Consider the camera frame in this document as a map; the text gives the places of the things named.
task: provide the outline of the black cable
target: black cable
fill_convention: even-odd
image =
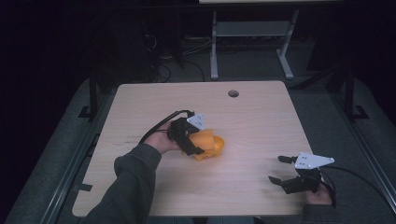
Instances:
[[[161,63],[158,64],[158,66],[164,67],[164,68],[165,68],[166,70],[168,70],[168,72],[169,72],[168,77],[165,79],[165,81],[163,81],[163,80],[162,80],[163,75],[161,75],[160,71],[157,70],[157,73],[158,73],[158,76],[159,76],[159,78],[160,78],[160,81],[161,81],[162,83],[165,83],[165,82],[169,81],[169,79],[170,79],[171,76],[172,76],[172,70],[171,70],[168,66],[163,65],[163,64],[161,64]]]
[[[178,131],[178,129],[159,129],[157,131],[155,131],[155,133],[163,133],[163,132],[168,132],[168,131]]]
[[[202,81],[205,82],[205,73],[204,73],[204,70],[202,70],[202,68],[201,68],[197,63],[193,63],[193,62],[185,61],[185,60],[183,60],[182,62],[183,62],[183,63],[191,63],[191,64],[195,65],[195,66],[201,71],[201,74],[202,74]]]
[[[139,144],[142,144],[146,141],[146,139],[152,135],[153,133],[155,133],[161,126],[163,126],[166,122],[168,122],[169,120],[171,120],[172,118],[175,118],[177,115],[181,114],[181,113],[187,113],[188,117],[191,117],[194,115],[193,112],[191,112],[190,110],[179,110],[174,112],[173,114],[169,115],[168,117],[166,117],[165,119],[161,120],[158,124],[156,124],[154,127],[152,127],[150,130],[148,130],[148,132],[142,137],[142,139],[140,139]]]
[[[320,173],[321,173],[322,175],[326,176],[327,179],[329,179],[330,183],[332,184],[332,189],[334,190],[334,194],[335,194],[336,188],[335,188],[334,183],[332,182],[332,179],[331,179],[326,173],[324,173],[323,171],[320,171]]]
[[[227,45],[225,45],[224,43],[221,43],[221,44],[223,44],[223,45],[221,45],[219,43],[219,46],[217,49],[218,54],[236,54],[236,53],[248,50],[248,45],[246,45],[246,43],[243,43],[243,42],[240,43],[240,42],[236,42],[234,40],[230,40],[227,42],[228,42]]]
[[[376,186],[374,186],[374,184],[372,184],[370,181],[366,180],[363,176],[358,175],[355,172],[350,171],[348,169],[345,169],[345,168],[342,168],[342,167],[337,167],[337,166],[325,165],[325,166],[321,166],[320,168],[330,168],[330,169],[334,169],[334,170],[340,170],[340,171],[344,171],[344,172],[350,173],[350,174],[358,177],[360,180],[364,181],[366,184],[371,186],[379,194],[379,196],[381,196],[382,200],[384,200],[385,204],[390,208],[391,213],[396,218],[396,214],[393,213],[393,208],[388,203],[388,200],[385,198],[384,194]]]
[[[190,42],[198,43],[198,44],[207,42],[207,40],[211,40],[211,38],[208,36],[199,37],[197,39],[191,39],[191,38],[184,37],[183,39],[186,41],[190,41]]]
[[[326,184],[323,180],[320,180],[320,184],[323,185],[330,193],[330,198],[332,199],[332,206],[335,208],[337,206],[337,201],[335,198],[335,189]]]

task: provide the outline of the wooden table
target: wooden table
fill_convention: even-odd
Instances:
[[[239,96],[230,97],[229,91]],[[119,87],[73,214],[85,217],[116,179],[113,162],[171,113],[204,113],[205,126],[225,140],[218,158],[201,162],[163,155],[151,216],[265,216],[300,214],[302,193],[286,195],[268,175],[294,178],[277,156],[312,153],[285,85],[280,81],[134,84]]]

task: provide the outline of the cable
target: cable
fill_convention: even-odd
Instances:
[[[326,184],[323,180],[320,180],[320,184],[322,184],[330,192],[330,198],[332,199],[332,206],[335,208],[337,206],[337,201],[335,198],[335,189],[330,187],[330,185]]]
[[[366,180],[363,176],[358,175],[355,172],[350,171],[348,169],[345,169],[345,168],[342,168],[342,167],[337,167],[337,166],[325,165],[325,166],[321,166],[321,168],[330,168],[330,169],[334,169],[334,170],[340,170],[340,171],[344,171],[344,172],[350,173],[350,174],[358,177],[360,180],[364,181],[366,184],[371,186],[379,194],[379,196],[381,196],[382,200],[384,200],[385,204],[390,208],[390,210],[392,211],[393,216],[396,218],[396,214],[393,213],[393,209],[390,207],[390,205],[388,203],[388,200],[385,198],[384,194],[382,194],[382,192],[376,186],[374,186],[374,184],[372,184],[370,181]]]
[[[142,139],[140,139],[139,144],[142,144],[146,141],[146,139],[152,135],[153,133],[155,133],[161,126],[163,126],[166,122],[168,122],[169,120],[171,120],[172,118],[175,118],[177,115],[181,114],[181,113],[187,113],[187,117],[191,117],[194,115],[194,112],[191,112],[190,110],[179,110],[174,112],[173,114],[169,115],[168,117],[166,117],[165,119],[161,120],[158,124],[156,124],[154,127],[152,127],[150,130],[148,130],[148,132],[142,137]]]
[[[206,40],[210,40],[211,38],[209,36],[203,36],[203,37],[191,36],[191,37],[184,37],[184,39],[194,43],[201,43]]]
[[[151,49],[155,49],[155,47],[157,47],[157,38],[155,38],[154,35],[145,35],[145,37],[151,37],[154,40],[154,45],[151,47]]]
[[[161,81],[162,83],[165,83],[165,82],[169,81],[169,79],[170,79],[171,76],[172,76],[172,70],[171,70],[168,66],[163,65],[163,64],[161,64],[161,63],[158,64],[158,66],[164,67],[164,68],[165,68],[166,70],[168,70],[168,72],[169,72],[168,77],[165,79],[165,81],[163,81],[163,80],[162,80],[163,75],[160,73],[160,71],[157,70],[158,78],[160,79],[160,81]]]
[[[225,43],[219,43],[219,48],[217,50],[218,54],[235,54],[239,52],[243,52],[248,50],[248,46],[246,43],[238,43],[236,41],[233,41],[232,39],[230,41],[224,41]]]
[[[200,71],[201,71],[201,74],[202,74],[202,81],[203,82],[205,82],[205,73],[204,73],[204,70],[197,64],[197,63],[193,63],[193,62],[190,62],[190,61],[182,61],[183,63],[191,63],[191,64],[193,64],[193,65],[195,65]]]
[[[335,188],[334,183],[332,182],[332,179],[331,179],[326,173],[324,173],[323,171],[320,171],[320,173],[321,173],[322,175],[326,176],[327,179],[329,179],[330,183],[332,184],[332,190],[334,190],[334,196],[335,196],[336,188]]]
[[[193,48],[193,49],[186,50],[186,51],[184,51],[184,52],[182,53],[182,55],[193,54],[193,53],[198,52],[198,51],[200,51],[200,50],[202,50],[202,49],[206,49],[211,43],[212,43],[212,40],[209,39],[209,41],[207,41],[206,43],[204,43],[202,46],[199,46],[199,47],[196,47],[196,48]]]
[[[159,130],[155,131],[155,133],[166,133],[168,131],[176,132],[176,131],[179,131],[179,129],[159,129]]]

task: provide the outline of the dark background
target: dark background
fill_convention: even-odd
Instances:
[[[147,67],[155,57],[144,53],[145,39],[136,23],[142,14],[81,9],[108,4],[94,0],[78,5],[46,0],[1,2],[0,221],[7,217],[74,92],[92,71],[103,80],[103,91],[122,82],[150,81],[152,74]],[[310,69],[325,69],[347,60],[396,124],[396,8],[392,1],[365,4],[337,10],[306,8],[300,14],[294,38],[313,36],[317,40]],[[203,11],[193,17],[149,13],[149,28],[160,44],[177,56],[178,38],[186,33],[208,35],[210,16]],[[129,33],[134,41],[122,38],[128,35],[123,33],[125,28],[136,30]],[[124,63],[128,67],[115,64],[92,43],[93,39],[105,43],[103,48],[117,61],[134,63]],[[125,44],[133,51],[125,53]],[[124,77],[125,71],[133,71],[135,76]]]

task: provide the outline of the person's hand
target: person's hand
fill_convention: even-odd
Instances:
[[[170,150],[180,150],[180,147],[175,142],[168,139],[166,130],[170,125],[170,121],[166,122],[158,129],[158,132],[150,135],[144,143],[155,147],[155,149],[157,149],[161,154]]]
[[[305,192],[306,203],[308,204],[332,204],[330,192],[322,184],[319,184],[317,192],[311,190]]]

